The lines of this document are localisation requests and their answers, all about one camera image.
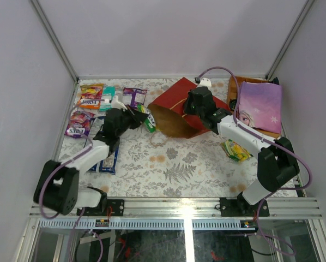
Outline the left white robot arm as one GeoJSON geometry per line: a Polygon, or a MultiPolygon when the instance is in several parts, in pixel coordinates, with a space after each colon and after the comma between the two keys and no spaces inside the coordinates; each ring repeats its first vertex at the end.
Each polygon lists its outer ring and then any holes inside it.
{"type": "Polygon", "coordinates": [[[53,218],[68,215],[73,209],[79,209],[82,215],[103,215],[108,210],[107,194],[94,187],[80,187],[79,177],[111,156],[119,147],[120,136],[128,129],[138,128],[148,116],[130,106],[110,109],[87,147],[63,162],[47,161],[33,197],[40,214],[52,219],[44,211],[48,208],[55,211],[53,218]]]}

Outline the teal snack packet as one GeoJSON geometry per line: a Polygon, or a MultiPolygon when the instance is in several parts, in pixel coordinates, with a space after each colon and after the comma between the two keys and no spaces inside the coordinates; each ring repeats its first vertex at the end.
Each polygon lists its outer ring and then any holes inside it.
{"type": "Polygon", "coordinates": [[[102,91],[101,101],[99,105],[99,112],[105,112],[112,108],[112,99],[116,94],[116,89],[114,86],[106,86],[102,91]]]}

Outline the purple Fox's candy bag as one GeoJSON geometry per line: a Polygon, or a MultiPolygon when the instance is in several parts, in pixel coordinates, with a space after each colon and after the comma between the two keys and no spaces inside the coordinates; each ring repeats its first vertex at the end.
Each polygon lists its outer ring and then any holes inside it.
{"type": "Polygon", "coordinates": [[[94,116],[95,115],[93,113],[86,111],[73,112],[64,135],[75,139],[88,136],[94,116]]]}

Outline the purple chocolate bar wrapper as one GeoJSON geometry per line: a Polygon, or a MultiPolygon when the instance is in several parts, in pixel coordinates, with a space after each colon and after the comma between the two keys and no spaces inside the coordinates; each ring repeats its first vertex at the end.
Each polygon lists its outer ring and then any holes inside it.
{"type": "Polygon", "coordinates": [[[131,106],[133,109],[137,109],[139,104],[144,104],[148,90],[139,88],[124,88],[122,101],[125,105],[131,106]]]}

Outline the orange Fox's candy bag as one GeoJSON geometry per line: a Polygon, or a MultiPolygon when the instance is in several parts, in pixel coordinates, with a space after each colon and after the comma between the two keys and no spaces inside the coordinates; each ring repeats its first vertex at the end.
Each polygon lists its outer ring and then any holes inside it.
{"type": "Polygon", "coordinates": [[[103,89],[104,84],[81,85],[80,98],[77,103],[84,109],[99,109],[103,89]]]}

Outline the yellow green candy bag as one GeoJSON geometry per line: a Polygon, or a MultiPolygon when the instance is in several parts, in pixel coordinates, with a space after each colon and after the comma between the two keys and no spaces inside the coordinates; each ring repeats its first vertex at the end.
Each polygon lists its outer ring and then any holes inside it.
{"type": "Polygon", "coordinates": [[[243,162],[253,157],[253,155],[249,151],[247,151],[231,139],[222,142],[221,147],[225,151],[226,155],[235,162],[243,162]]]}

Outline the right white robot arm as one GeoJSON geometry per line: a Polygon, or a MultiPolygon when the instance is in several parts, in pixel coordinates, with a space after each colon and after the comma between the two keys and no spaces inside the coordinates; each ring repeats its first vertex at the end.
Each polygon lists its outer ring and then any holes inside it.
{"type": "Polygon", "coordinates": [[[198,86],[188,92],[184,113],[198,116],[207,129],[233,140],[256,158],[257,178],[237,196],[237,209],[241,214],[252,214],[262,199],[299,174],[288,139],[266,136],[245,125],[230,111],[218,108],[208,87],[198,86]]]}

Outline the red paper bag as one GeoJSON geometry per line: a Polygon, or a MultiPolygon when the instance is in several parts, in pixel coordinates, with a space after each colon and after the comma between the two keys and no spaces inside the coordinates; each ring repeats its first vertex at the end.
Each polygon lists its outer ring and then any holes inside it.
{"type": "Polygon", "coordinates": [[[202,78],[198,85],[180,79],[148,105],[158,129],[169,138],[190,139],[212,131],[232,113],[211,92],[212,83],[202,78]]]}

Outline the blue Doritos chip bag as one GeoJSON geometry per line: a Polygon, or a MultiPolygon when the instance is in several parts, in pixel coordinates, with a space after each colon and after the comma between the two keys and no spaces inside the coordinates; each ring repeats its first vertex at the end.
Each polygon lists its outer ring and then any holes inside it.
{"type": "MultiPolygon", "coordinates": [[[[104,120],[105,120],[104,116],[99,116],[91,121],[89,138],[93,139],[97,134],[97,132],[102,129],[104,120]]],[[[96,172],[99,174],[108,173],[111,175],[115,175],[118,153],[119,153],[119,147],[113,153],[111,153],[106,159],[103,159],[100,162],[96,163],[88,171],[96,172]]]]}

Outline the green Fox's candy bag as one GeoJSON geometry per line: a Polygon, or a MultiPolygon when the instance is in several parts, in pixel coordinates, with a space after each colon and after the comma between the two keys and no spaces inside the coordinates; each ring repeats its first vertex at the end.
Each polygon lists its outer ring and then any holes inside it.
{"type": "Polygon", "coordinates": [[[156,131],[156,123],[151,111],[146,108],[143,104],[138,104],[137,109],[138,111],[148,115],[148,117],[144,121],[144,125],[150,133],[154,133],[156,131]]]}

